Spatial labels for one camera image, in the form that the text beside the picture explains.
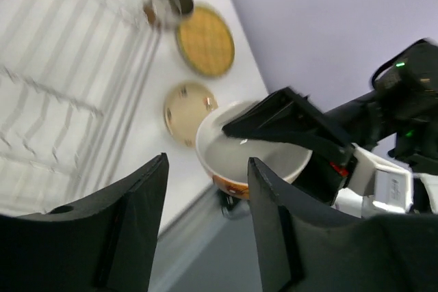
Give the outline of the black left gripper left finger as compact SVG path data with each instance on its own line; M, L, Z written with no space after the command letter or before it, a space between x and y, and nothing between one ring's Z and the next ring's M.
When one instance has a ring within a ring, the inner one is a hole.
M1 217L2 291L146 291L169 162L160 154L47 214Z

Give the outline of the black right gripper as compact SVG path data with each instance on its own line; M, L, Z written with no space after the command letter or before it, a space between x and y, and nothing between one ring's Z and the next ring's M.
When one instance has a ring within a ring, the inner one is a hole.
M289 87L271 93L234 117L222 131L228 137L294 144L313 151L294 186L330 206L339 190L348 186L357 166L349 134L306 96ZM338 165L327 159L349 162Z

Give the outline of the brown white ceramic cup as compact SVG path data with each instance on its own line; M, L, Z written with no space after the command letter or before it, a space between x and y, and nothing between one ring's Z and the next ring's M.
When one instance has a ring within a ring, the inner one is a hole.
M151 27L175 30L193 15L194 0L146 0L143 11Z

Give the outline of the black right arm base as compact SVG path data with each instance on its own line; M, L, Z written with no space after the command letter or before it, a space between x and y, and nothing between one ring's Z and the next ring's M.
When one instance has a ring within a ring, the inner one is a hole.
M222 215L228 220L240 220L250 215L249 203L218 190Z

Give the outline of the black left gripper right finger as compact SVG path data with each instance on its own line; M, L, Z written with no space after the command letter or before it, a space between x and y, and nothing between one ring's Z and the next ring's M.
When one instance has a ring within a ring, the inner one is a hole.
M257 158L250 212L264 291L436 291L437 216L360 219L312 198Z

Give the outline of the white ceramic bowl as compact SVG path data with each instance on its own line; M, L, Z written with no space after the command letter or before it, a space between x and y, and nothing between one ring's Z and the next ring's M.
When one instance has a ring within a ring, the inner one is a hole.
M246 113L256 101L237 101L213 110L198 127L195 151L213 183L230 196L248 200L248 159L262 160L291 184L308 164L312 152L301 146L227 137L222 127Z

